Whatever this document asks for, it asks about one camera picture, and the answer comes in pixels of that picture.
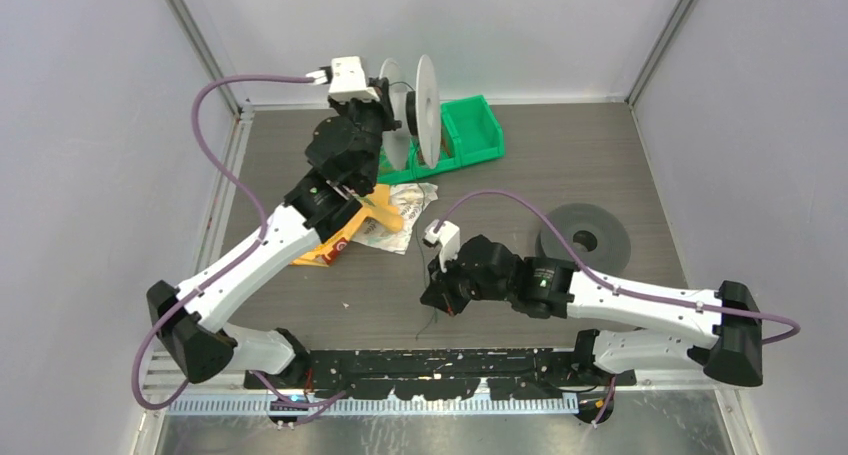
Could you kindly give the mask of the white plastic cable spool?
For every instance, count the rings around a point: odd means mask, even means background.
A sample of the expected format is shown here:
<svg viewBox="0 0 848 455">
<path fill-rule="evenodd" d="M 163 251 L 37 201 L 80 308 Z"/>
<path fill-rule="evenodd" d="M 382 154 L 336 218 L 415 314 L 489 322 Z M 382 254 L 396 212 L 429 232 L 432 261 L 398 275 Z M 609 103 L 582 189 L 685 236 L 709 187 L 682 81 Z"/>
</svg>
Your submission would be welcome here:
<svg viewBox="0 0 848 455">
<path fill-rule="evenodd" d="M 383 134 L 383 150 L 390 166 L 404 170 L 414 140 L 428 168 L 439 162 L 442 143 L 441 102 L 434 64 L 429 56 L 419 59 L 414 84 L 409 85 L 400 65 L 392 58 L 383 61 L 381 78 L 389 81 L 388 96 L 394 119 L 400 127 Z"/>
</svg>

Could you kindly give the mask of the dark grey cable spool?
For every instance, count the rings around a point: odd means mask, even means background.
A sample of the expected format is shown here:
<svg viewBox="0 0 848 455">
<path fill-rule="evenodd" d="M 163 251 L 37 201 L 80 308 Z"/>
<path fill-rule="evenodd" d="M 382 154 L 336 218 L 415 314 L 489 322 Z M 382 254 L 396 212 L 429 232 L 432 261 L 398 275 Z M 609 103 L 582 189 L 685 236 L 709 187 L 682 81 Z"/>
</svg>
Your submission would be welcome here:
<svg viewBox="0 0 848 455">
<path fill-rule="evenodd" d="M 547 214 L 581 260 L 590 268 L 622 275 L 631 258 L 631 240 L 623 223 L 604 208 L 570 203 Z"/>
</svg>

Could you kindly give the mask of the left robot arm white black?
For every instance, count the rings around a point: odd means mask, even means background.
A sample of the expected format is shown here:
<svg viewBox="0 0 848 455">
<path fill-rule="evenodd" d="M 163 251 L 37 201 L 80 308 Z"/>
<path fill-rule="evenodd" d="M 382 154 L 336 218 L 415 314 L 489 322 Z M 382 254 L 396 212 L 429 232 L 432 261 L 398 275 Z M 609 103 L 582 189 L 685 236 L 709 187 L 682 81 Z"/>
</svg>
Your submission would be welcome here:
<svg viewBox="0 0 848 455">
<path fill-rule="evenodd" d="M 258 231 L 213 265 L 171 286 L 154 284 L 147 300 L 154 333 L 187 381 L 199 384 L 226 369 L 262 371 L 284 389 L 307 373 L 304 350 L 282 329 L 232 325 L 234 312 L 295 259 L 339 232 L 374 191 L 383 134 L 399 127 L 387 78 L 344 102 L 329 98 L 335 115 L 320 122 L 305 154 L 311 166 Z"/>
</svg>

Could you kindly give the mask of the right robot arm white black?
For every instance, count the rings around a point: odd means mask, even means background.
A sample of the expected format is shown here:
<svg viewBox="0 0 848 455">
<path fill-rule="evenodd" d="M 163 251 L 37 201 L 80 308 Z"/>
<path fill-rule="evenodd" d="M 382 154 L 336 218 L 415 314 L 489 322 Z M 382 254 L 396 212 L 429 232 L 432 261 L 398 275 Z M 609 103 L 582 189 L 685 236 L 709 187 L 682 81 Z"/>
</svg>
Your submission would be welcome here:
<svg viewBox="0 0 848 455">
<path fill-rule="evenodd" d="M 472 301 L 506 302 L 534 319 L 611 321 L 628 332 L 586 329 L 574 343 L 571 372 L 584 385 L 630 370 L 700 368 L 720 383 L 763 383 L 762 323 L 749 288 L 677 290 L 607 274 L 587 275 L 570 260 L 520 257 L 478 235 L 451 258 L 437 255 L 421 304 L 448 315 Z"/>
</svg>

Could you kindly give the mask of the yellow snack bag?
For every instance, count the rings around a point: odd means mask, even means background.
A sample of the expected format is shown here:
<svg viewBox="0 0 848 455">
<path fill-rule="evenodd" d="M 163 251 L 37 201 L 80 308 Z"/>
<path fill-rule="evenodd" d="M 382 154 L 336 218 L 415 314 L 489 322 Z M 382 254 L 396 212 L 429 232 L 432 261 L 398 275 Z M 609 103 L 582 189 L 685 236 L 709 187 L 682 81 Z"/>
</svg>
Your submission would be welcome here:
<svg viewBox="0 0 848 455">
<path fill-rule="evenodd" d="M 391 188 L 386 184 L 378 184 L 375 191 L 360 197 L 362 207 L 353 218 L 339 231 L 332 235 L 326 242 L 316 246 L 313 250 L 301 255 L 293 262 L 293 266 L 329 267 L 338 258 L 340 253 L 352 241 L 360 227 L 368 220 L 373 220 L 382 225 L 390 233 L 398 233 L 404 228 L 404 218 L 400 210 L 390 203 Z"/>
</svg>

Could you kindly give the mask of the floral patterned cloth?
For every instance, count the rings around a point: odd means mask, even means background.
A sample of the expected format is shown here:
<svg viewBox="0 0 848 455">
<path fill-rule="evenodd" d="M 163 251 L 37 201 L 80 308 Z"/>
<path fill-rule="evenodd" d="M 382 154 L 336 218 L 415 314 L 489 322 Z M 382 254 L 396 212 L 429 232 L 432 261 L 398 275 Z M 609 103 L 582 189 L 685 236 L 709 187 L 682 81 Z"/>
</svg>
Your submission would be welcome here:
<svg viewBox="0 0 848 455">
<path fill-rule="evenodd" d="M 403 255 L 411 242 L 416 221 L 437 199 L 438 186 L 432 183 L 378 184 L 372 194 L 360 199 L 365 211 L 364 221 L 352 240 Z"/>
</svg>

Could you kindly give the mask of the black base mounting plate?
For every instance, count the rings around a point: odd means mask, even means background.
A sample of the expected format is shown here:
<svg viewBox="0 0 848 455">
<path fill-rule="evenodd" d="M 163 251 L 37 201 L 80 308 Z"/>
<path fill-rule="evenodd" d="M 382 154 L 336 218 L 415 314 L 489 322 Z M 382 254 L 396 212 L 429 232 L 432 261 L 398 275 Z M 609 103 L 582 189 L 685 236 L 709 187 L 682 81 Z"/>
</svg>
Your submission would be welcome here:
<svg viewBox="0 0 848 455">
<path fill-rule="evenodd" d="M 314 350 L 284 375 L 267 380 L 277 389 L 319 397 L 340 391 L 357 400 L 393 395 L 410 401 L 471 398 L 487 387 L 496 400 L 555 398 L 606 387 L 610 377 L 582 370 L 570 351 L 554 348 L 417 350 Z"/>
</svg>

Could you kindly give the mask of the green three-compartment bin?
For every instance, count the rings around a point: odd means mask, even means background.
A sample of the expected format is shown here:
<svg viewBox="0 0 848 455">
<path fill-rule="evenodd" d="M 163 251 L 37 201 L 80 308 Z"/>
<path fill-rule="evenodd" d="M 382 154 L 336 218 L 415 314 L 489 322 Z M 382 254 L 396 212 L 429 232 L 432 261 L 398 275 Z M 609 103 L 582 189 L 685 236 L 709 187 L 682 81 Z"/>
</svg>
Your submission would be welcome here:
<svg viewBox="0 0 848 455">
<path fill-rule="evenodd" d="M 505 155 L 503 129 L 483 95 L 444 102 L 441 115 L 442 144 L 437 165 L 429 168 L 423 156 L 417 154 L 415 145 L 410 147 L 407 167 L 403 170 L 393 169 L 382 154 L 379 183 L 411 183 Z"/>
</svg>

